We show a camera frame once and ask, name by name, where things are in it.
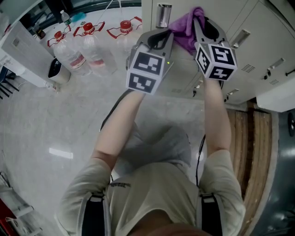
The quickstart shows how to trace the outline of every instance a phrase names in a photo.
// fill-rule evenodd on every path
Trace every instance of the person's right arm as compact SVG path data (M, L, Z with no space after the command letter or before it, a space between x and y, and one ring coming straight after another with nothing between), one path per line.
M231 130L218 81L205 80L205 134L208 158L200 188L220 196L224 206L226 231L238 235L245 215L241 187L230 159Z

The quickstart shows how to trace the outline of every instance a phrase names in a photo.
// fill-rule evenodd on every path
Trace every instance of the purple towel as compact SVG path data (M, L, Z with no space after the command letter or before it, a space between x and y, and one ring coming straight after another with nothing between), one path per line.
M169 25L169 29L174 33L175 42L186 49L191 55L196 51L194 46L196 38L192 26L194 17L199 19L201 27L204 28L205 17L204 10L201 7L191 9L189 13Z

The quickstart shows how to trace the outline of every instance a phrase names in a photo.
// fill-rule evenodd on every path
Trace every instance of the gray pants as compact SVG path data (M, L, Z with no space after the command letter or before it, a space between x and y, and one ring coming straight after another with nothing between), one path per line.
M171 127L155 144L145 143L136 125L128 142L114 167L114 171L122 177L137 168L153 163L168 162L187 173L191 162L189 138L183 129Z

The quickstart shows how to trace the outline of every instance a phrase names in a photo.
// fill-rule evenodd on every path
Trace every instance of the ventilation slot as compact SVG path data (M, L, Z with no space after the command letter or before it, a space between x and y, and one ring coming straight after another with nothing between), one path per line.
M181 89L176 89L176 88L172 89L172 92L177 94L181 93L181 91L182 91Z
M254 70L254 69L255 69L254 66L247 64L247 65L245 65L245 66L242 68L242 71L247 72L247 73L250 73L250 72L251 72L252 70Z
M275 85L275 84L279 83L279 81L274 79L273 81L270 81L269 83L272 84L272 85Z

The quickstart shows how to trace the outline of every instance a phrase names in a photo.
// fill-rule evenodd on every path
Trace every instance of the t-shirt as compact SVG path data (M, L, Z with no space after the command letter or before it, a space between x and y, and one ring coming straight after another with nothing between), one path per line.
M78 214L88 192L105 194L110 204L112 235L126 236L152 210L163 210L174 223L195 226L199 189L170 163L158 162L109 183L111 170L101 159L90 159L68 187L56 214L65 235L77 235ZM206 159L200 189L220 196L227 235L238 234L245 207L230 153L220 150Z

